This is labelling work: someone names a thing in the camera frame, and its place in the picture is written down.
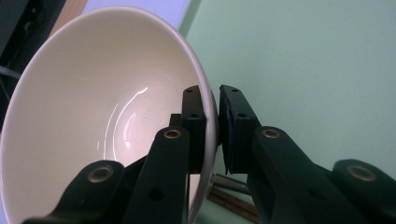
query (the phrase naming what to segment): wooden stick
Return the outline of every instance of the wooden stick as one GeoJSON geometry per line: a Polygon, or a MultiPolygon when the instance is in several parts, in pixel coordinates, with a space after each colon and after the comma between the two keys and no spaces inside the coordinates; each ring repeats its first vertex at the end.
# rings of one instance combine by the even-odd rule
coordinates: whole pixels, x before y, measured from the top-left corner
{"type": "Polygon", "coordinates": [[[261,223],[259,214],[255,206],[246,203],[242,200],[235,198],[233,195],[228,194],[222,190],[212,188],[207,196],[207,199],[216,203],[227,210],[236,213],[238,216],[253,223],[261,223]]]}

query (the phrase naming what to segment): black plastic part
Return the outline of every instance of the black plastic part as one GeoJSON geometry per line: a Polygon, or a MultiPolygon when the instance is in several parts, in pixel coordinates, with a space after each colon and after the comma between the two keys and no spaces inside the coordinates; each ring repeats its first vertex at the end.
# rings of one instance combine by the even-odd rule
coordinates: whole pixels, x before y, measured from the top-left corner
{"type": "Polygon", "coordinates": [[[396,223],[396,182],[363,161],[338,161],[332,182],[372,223],[396,223]]]}
{"type": "Polygon", "coordinates": [[[183,128],[157,132],[122,223],[187,223],[189,145],[183,128]]]}
{"type": "Polygon", "coordinates": [[[261,125],[244,94],[237,88],[220,87],[219,126],[226,172],[246,174],[253,132],[261,125]]]}
{"type": "MultiPolygon", "coordinates": [[[[259,163],[256,167],[260,167],[276,194],[272,215],[263,220],[271,223],[367,223],[325,173],[282,130],[258,128],[253,137],[253,153],[259,163]]],[[[254,195],[253,189],[257,188],[250,185],[249,188],[252,197],[261,200],[256,205],[266,203],[260,194],[254,195]]]]}
{"type": "Polygon", "coordinates": [[[50,215],[23,223],[119,223],[130,195],[123,178],[122,164],[94,162],[70,183],[50,215]]]}
{"type": "Polygon", "coordinates": [[[205,152],[206,116],[198,86],[183,91],[181,126],[190,133],[190,174],[200,174],[205,152]]]}

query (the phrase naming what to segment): mint green wall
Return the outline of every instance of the mint green wall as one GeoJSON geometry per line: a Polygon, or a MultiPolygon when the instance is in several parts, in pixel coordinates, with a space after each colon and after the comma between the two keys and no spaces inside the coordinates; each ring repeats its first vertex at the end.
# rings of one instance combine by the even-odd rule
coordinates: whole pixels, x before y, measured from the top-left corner
{"type": "Polygon", "coordinates": [[[187,39],[217,100],[235,86],[314,162],[396,177],[395,1],[204,0],[187,39]]]}

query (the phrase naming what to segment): metal screw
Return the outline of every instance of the metal screw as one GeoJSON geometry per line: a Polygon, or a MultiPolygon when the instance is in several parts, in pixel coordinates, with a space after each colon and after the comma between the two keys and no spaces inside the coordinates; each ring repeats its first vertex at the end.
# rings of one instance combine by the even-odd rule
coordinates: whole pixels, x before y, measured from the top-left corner
{"type": "Polygon", "coordinates": [[[349,165],[347,171],[362,181],[372,182],[376,180],[376,175],[369,169],[360,165],[349,165]]]}
{"type": "Polygon", "coordinates": [[[181,132],[177,129],[171,129],[166,131],[163,135],[166,138],[179,138],[181,136],[181,132]]]}
{"type": "Polygon", "coordinates": [[[265,129],[262,131],[262,135],[264,135],[267,138],[278,138],[280,137],[280,133],[273,130],[273,129],[265,129]]]}
{"type": "Polygon", "coordinates": [[[101,183],[113,176],[113,173],[113,168],[109,165],[96,167],[88,175],[88,180],[92,183],[101,183]]]}

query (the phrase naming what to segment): white bowl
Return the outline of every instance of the white bowl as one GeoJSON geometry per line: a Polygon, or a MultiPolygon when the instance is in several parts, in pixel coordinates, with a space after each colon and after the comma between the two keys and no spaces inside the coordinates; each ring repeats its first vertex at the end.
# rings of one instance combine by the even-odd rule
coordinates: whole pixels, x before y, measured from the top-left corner
{"type": "Polygon", "coordinates": [[[200,87],[207,127],[190,221],[209,185],[217,118],[192,49],[172,26],[141,9],[109,7],[69,22],[30,61],[8,108],[1,141],[8,221],[50,213],[93,161],[126,166],[147,155],[193,85],[200,87]]]}

